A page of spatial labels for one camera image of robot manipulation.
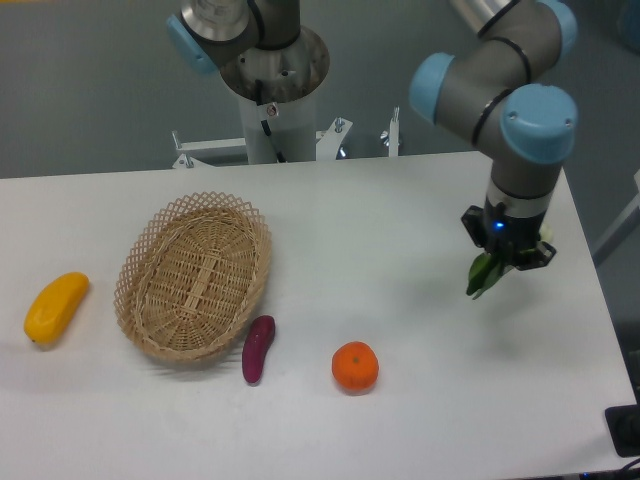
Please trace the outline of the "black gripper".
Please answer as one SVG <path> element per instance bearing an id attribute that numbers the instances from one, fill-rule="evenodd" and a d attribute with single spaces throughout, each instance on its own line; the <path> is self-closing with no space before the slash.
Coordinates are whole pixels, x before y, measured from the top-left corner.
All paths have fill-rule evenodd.
<path id="1" fill-rule="evenodd" d="M 511 212 L 504 201 L 492 203 L 485 199 L 484 208 L 471 205 L 462 215 L 461 222 L 472 242 L 486 252 L 494 253 L 509 245 L 516 252 L 512 266 L 519 271 L 546 267 L 557 250 L 548 242 L 540 241 L 546 210 L 535 214 Z"/>

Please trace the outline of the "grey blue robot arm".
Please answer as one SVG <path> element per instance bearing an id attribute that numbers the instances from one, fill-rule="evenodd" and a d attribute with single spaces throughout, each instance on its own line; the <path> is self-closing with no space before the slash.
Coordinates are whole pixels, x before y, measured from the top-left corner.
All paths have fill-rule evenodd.
<path id="1" fill-rule="evenodd" d="M 559 1 L 457 1 L 479 38 L 467 57 L 436 53 L 417 68 L 411 108 L 488 156 L 486 200 L 462 221 L 501 270 L 547 265 L 554 248 L 540 228 L 577 107 L 538 83 L 572 49 L 577 24 Z M 200 73 L 219 73 L 241 108 L 249 160 L 320 158 L 315 93 L 330 65 L 323 40 L 300 20 L 296 1 L 186 1 L 166 23 L 176 50 Z"/>

